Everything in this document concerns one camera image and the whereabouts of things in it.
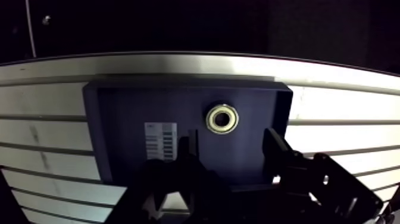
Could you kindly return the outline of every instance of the metal ring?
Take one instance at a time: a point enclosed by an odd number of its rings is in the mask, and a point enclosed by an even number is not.
[[[226,114],[229,117],[229,121],[226,125],[220,126],[216,123],[216,117],[220,114]],[[233,131],[239,122],[239,115],[235,108],[227,104],[219,104],[213,107],[206,116],[205,119],[207,128],[219,135],[228,134]]]

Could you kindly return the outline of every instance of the white slatted wall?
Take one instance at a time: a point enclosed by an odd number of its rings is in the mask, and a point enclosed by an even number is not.
[[[63,59],[0,67],[0,165],[31,222],[82,224],[107,218],[125,188],[99,181],[82,87],[102,74],[159,72],[253,74],[286,82],[294,93],[286,139],[294,149],[308,156],[330,154],[383,201],[397,190],[400,78],[268,58]],[[171,194],[164,208],[185,205]]]

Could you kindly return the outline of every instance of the dark blue tray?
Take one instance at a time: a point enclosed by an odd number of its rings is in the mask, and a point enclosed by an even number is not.
[[[232,185],[263,183],[263,131],[285,135],[292,91],[263,79],[134,76],[93,81],[83,89],[96,162],[103,182],[128,185],[147,160],[145,123],[175,123],[176,137],[198,131],[199,159]],[[227,102],[239,114],[225,135],[207,129],[205,111]]]

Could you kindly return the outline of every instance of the barcode label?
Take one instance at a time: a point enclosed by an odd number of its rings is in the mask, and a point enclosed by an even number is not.
[[[177,156],[176,123],[145,123],[147,159],[173,161]]]

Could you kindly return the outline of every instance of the dark background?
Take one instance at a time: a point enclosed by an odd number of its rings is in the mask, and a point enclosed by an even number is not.
[[[0,3],[0,63],[33,57],[25,0]],[[400,73],[400,4],[368,0],[29,0],[36,55],[218,51]],[[43,18],[50,16],[49,23]]]

